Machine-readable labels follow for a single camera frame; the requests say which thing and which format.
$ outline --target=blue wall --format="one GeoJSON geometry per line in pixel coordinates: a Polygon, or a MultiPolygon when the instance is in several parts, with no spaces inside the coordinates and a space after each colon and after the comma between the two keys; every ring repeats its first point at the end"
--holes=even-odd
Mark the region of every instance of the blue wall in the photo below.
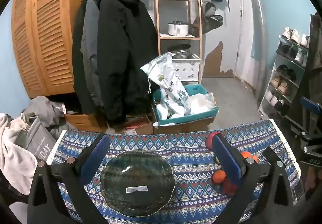
{"type": "Polygon", "coordinates": [[[0,15],[0,113],[7,113],[16,118],[28,106],[30,99],[22,83],[13,53],[11,37],[12,2],[13,0],[10,0],[0,15]]]}
{"type": "MultiPolygon", "coordinates": [[[[271,71],[279,35],[285,27],[297,29],[302,34],[310,34],[310,14],[316,10],[310,0],[262,0],[268,33],[268,70],[271,71]]],[[[254,58],[258,59],[260,49],[254,48],[254,58]]]]}

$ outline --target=teal box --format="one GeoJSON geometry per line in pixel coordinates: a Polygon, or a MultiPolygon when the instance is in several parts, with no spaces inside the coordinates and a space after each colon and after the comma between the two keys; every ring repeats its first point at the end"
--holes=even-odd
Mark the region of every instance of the teal box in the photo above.
{"type": "MultiPolygon", "coordinates": [[[[184,87],[185,87],[185,89],[186,89],[186,91],[187,91],[189,96],[196,95],[198,93],[208,94],[206,89],[201,84],[187,85],[187,86],[184,86],[184,87]]],[[[188,115],[188,116],[175,118],[175,119],[161,120],[160,119],[160,113],[159,113],[159,111],[157,109],[157,102],[160,102],[160,100],[161,100],[161,92],[160,92],[160,90],[156,90],[153,93],[152,101],[153,101],[154,112],[156,114],[157,121],[158,121],[159,125],[165,125],[165,124],[168,124],[168,123],[180,124],[180,123],[187,123],[187,122],[196,121],[196,120],[200,120],[200,119],[204,119],[204,118],[215,117],[217,115],[217,113],[218,113],[218,110],[219,110],[219,107],[215,107],[210,111],[195,114],[195,115],[188,115]]]]}

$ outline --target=red fruit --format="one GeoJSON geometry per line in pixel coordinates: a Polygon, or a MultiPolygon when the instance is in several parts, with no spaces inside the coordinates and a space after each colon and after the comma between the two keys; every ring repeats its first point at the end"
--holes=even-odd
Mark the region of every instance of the red fruit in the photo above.
{"type": "Polygon", "coordinates": [[[252,157],[253,155],[248,152],[248,151],[243,151],[241,152],[241,155],[244,157],[244,158],[249,158],[249,157],[252,157]]]}
{"type": "Polygon", "coordinates": [[[223,183],[225,178],[226,178],[226,173],[223,170],[217,170],[212,176],[212,180],[216,184],[223,183]]]}
{"type": "Polygon", "coordinates": [[[215,135],[215,132],[214,133],[209,133],[207,138],[206,138],[206,141],[204,142],[207,149],[213,151],[213,136],[215,135]]]}
{"type": "Polygon", "coordinates": [[[231,184],[230,181],[226,178],[223,182],[223,192],[226,193],[228,196],[233,196],[237,190],[237,186],[231,184]]]}
{"type": "Polygon", "coordinates": [[[252,156],[252,158],[258,163],[258,157],[257,156],[252,156]]]}

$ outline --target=brown patch on door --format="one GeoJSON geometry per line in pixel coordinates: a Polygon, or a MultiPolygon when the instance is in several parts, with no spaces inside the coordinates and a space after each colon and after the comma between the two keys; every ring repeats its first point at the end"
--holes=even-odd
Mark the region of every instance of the brown patch on door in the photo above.
{"type": "Polygon", "coordinates": [[[220,72],[220,65],[222,61],[222,50],[223,43],[219,42],[218,46],[207,55],[206,60],[204,62],[203,68],[203,78],[233,78],[234,75],[232,70],[228,70],[227,72],[220,72]]]}

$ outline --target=blue tablecloth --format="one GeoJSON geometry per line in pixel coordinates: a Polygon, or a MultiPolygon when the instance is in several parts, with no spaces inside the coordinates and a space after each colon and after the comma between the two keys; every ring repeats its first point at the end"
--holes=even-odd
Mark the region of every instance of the blue tablecloth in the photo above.
{"type": "MultiPolygon", "coordinates": [[[[286,165],[291,188],[299,181],[300,169],[284,136],[273,120],[243,124],[219,130],[227,141],[240,152],[249,151],[258,156],[259,163],[266,163],[262,151],[270,146],[286,165]]],[[[214,163],[214,153],[205,148],[206,132],[173,135],[111,135],[111,145],[92,182],[84,188],[100,213],[109,223],[212,223],[229,198],[221,185],[211,181],[213,172],[221,168],[214,163]],[[99,176],[106,163],[125,150],[144,149],[159,153],[173,168],[178,182],[171,201],[149,217],[131,218],[111,209],[102,197],[99,176]]],[[[48,164],[63,163],[77,157],[83,148],[91,145],[98,133],[65,131],[51,152],[48,164]]],[[[59,183],[63,200],[71,217],[81,221],[64,184],[59,183]]],[[[261,192],[261,185],[254,190],[254,202],[249,205],[241,220],[247,219],[261,192]]]]}

